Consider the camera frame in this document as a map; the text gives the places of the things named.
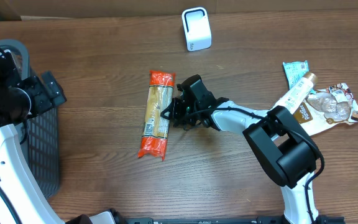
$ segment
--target white rectangular object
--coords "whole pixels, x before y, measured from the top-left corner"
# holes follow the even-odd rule
[[[183,29],[187,42],[187,50],[207,49],[212,45],[211,28],[205,8],[195,7],[181,14]]]

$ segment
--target wooden tabletop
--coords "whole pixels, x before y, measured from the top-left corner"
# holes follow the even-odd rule
[[[358,10],[209,15],[210,49],[188,52],[180,16],[0,22],[33,69],[51,70],[60,107],[61,188],[49,202],[62,219],[115,208],[125,217],[240,218],[281,215],[280,188],[242,136],[171,128],[167,156],[137,158],[149,70],[200,74],[208,90],[269,109],[287,90],[282,63],[309,62],[316,88],[346,82],[358,102]],[[314,181],[320,214],[358,223],[358,124],[313,136],[326,168]]]

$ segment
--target gray plastic basket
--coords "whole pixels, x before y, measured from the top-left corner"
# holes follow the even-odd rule
[[[22,79],[36,75],[29,65],[29,53],[17,40],[0,40],[0,47],[9,50]],[[58,116],[54,108],[36,118],[27,120],[28,137],[21,145],[22,152],[46,199],[55,195],[60,184]],[[19,139],[23,139],[25,126],[16,126]]]

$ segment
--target bottle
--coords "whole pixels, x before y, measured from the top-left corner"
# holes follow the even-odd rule
[[[296,109],[301,105],[302,101],[309,95],[318,79],[314,73],[306,72],[297,83],[273,106],[284,106],[291,114],[295,113]]]

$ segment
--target orange package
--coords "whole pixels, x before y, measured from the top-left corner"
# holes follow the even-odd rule
[[[174,73],[150,71],[149,97],[147,98],[142,145],[137,156],[146,154],[165,159],[169,120],[160,117],[161,111],[172,101]]]

